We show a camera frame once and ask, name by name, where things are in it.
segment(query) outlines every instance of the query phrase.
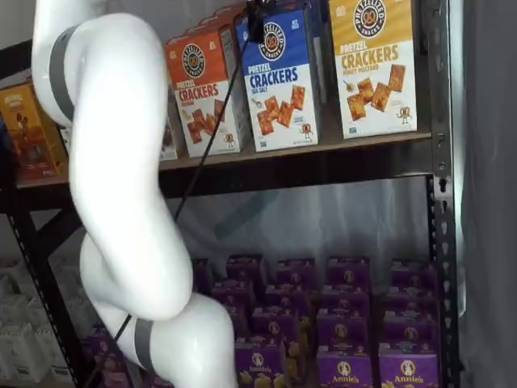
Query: pretzelized logo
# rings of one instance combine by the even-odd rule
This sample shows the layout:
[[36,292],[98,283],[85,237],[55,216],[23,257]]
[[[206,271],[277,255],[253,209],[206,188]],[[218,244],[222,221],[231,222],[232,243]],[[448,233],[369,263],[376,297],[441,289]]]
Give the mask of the pretzelized logo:
[[373,38],[386,24],[386,8],[382,0],[361,0],[354,11],[355,30],[365,38]]
[[260,53],[268,61],[276,61],[285,50],[285,35],[276,23],[264,24],[264,43],[259,45]]
[[187,44],[183,50],[183,67],[193,78],[198,78],[204,72],[204,54],[196,44]]

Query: cracker image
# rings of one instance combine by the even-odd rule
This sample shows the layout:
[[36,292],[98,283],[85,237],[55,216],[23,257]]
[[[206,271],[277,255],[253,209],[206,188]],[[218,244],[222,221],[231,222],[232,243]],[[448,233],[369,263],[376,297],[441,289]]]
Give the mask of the cracker image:
[[304,110],[305,88],[298,85],[292,86],[291,105],[299,111]]
[[347,97],[348,107],[352,114],[352,120],[356,121],[363,117],[366,117],[366,110],[364,109],[363,96],[359,93],[357,95],[351,95]]
[[273,124],[271,123],[271,120],[269,120],[269,115],[269,111],[261,111],[257,113],[258,125],[260,125],[260,131],[264,136],[275,131],[273,129]]
[[402,91],[405,75],[406,67],[404,65],[391,65],[391,70],[389,72],[389,88],[392,91]]
[[216,118],[211,115],[210,113],[207,113],[206,118],[207,128],[204,130],[208,135],[212,136],[213,131],[216,129]]
[[[223,110],[223,102],[220,99],[215,99],[213,102],[213,115],[218,117]],[[221,123],[225,122],[225,112],[221,116]]]
[[387,87],[384,83],[378,82],[377,88],[375,89],[375,93],[372,97],[372,106],[375,109],[384,112],[386,109],[386,105],[388,104],[390,94],[391,89],[389,89],[389,87]]
[[187,127],[188,127],[188,132],[191,135],[192,142],[194,144],[203,141],[203,139],[201,138],[201,133],[198,130],[198,126],[197,126],[197,123],[195,121],[187,123]]
[[278,116],[278,122],[282,124],[285,128],[289,128],[289,126],[291,125],[293,110],[294,108],[290,103],[282,101],[282,106],[280,107],[280,113]]
[[365,78],[363,81],[359,81],[357,84],[359,93],[363,96],[364,103],[371,103],[373,97],[373,86],[370,78]]
[[192,113],[192,117],[194,117],[194,122],[197,123],[198,129],[207,129],[207,122],[204,120],[204,114],[201,109],[196,109]]
[[278,107],[278,101],[275,96],[270,97],[264,101],[266,105],[266,109],[269,112],[269,120],[273,121],[278,119],[278,115],[280,113],[280,108]]

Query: blue cracker box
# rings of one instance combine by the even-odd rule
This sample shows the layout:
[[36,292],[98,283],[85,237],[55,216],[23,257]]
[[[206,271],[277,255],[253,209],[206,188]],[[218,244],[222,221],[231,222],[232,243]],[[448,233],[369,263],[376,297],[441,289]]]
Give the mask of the blue cracker box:
[[[320,91],[309,5],[284,2],[264,18],[264,44],[249,42],[242,67],[257,151],[318,143]],[[239,47],[248,22],[237,23]]]

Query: orange cracker box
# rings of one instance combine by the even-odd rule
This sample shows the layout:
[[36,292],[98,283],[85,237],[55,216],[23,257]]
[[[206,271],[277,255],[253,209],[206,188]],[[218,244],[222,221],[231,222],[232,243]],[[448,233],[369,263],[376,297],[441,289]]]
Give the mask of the orange cracker box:
[[410,0],[330,0],[343,136],[417,129]]
[[191,157],[201,156],[221,124],[210,154],[240,152],[250,135],[242,74],[237,75],[223,112],[229,81],[237,65],[231,21],[199,26],[166,46],[170,77]]
[[22,179],[59,175],[66,152],[57,126],[40,106],[32,84],[1,90],[0,112],[18,157]]

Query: pretzelized crackers box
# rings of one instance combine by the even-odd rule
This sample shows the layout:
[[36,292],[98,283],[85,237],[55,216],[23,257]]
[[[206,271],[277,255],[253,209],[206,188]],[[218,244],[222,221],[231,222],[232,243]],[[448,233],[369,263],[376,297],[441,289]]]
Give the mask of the pretzelized crackers box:
[[330,0],[343,136],[417,129],[410,0]]
[[[220,18],[187,30],[166,45],[170,77],[191,157],[205,151],[237,65],[232,29],[230,19]],[[245,145],[250,122],[244,94],[239,74],[210,154],[240,152]]]
[[[309,5],[284,2],[264,18],[264,44],[249,43],[242,66],[257,151],[318,143],[320,90]],[[242,50],[247,19],[237,24]]]

